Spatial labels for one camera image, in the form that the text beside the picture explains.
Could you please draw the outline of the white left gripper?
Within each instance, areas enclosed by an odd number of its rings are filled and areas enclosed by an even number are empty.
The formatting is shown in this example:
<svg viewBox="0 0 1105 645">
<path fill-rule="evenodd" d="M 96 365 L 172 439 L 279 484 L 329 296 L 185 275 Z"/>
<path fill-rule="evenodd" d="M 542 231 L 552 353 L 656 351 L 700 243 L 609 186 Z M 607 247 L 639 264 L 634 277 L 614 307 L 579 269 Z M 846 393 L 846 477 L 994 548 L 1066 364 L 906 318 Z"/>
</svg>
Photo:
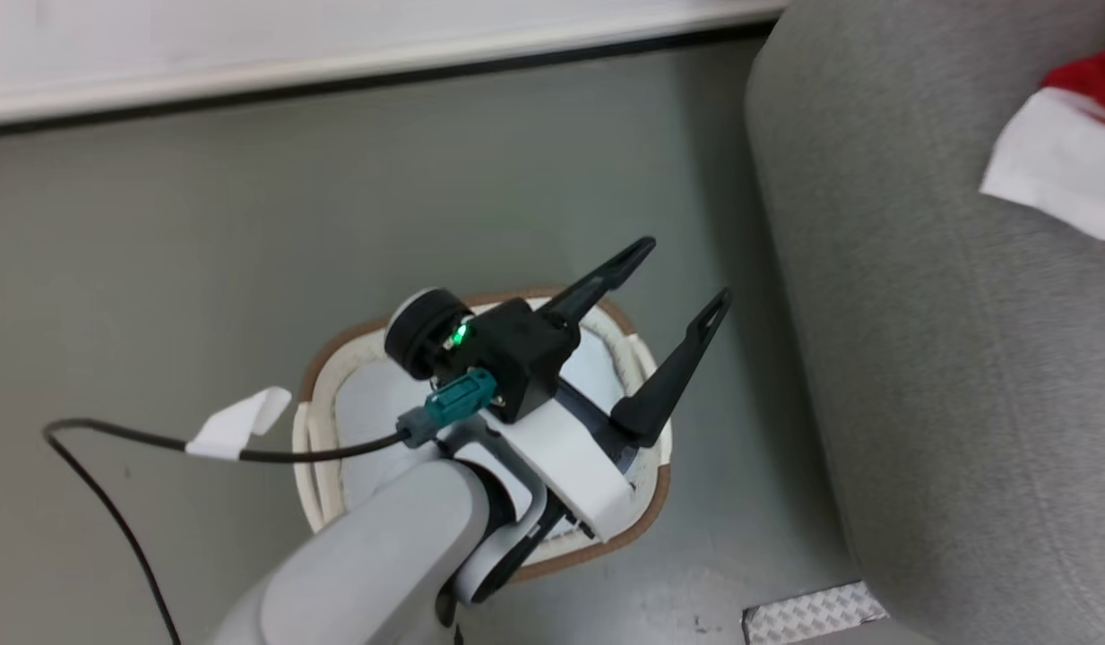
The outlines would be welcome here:
<svg viewBox="0 0 1105 645">
<path fill-rule="evenodd" d="M 655 246 L 655 237 L 638 237 L 545 302 L 541 317 L 561 327 L 577 327 L 609 290 L 619 289 L 635 273 Z M 590 538 L 608 543 L 625 530 L 634 497 L 627 470 L 636 448 L 656 444 L 730 305 L 732 294 L 722 289 L 688 322 L 682 342 L 634 395 L 617 402 L 612 426 L 609 413 L 569 383 L 557 385 L 556 395 L 527 416 L 503 425 L 511 450 Z"/>
</svg>

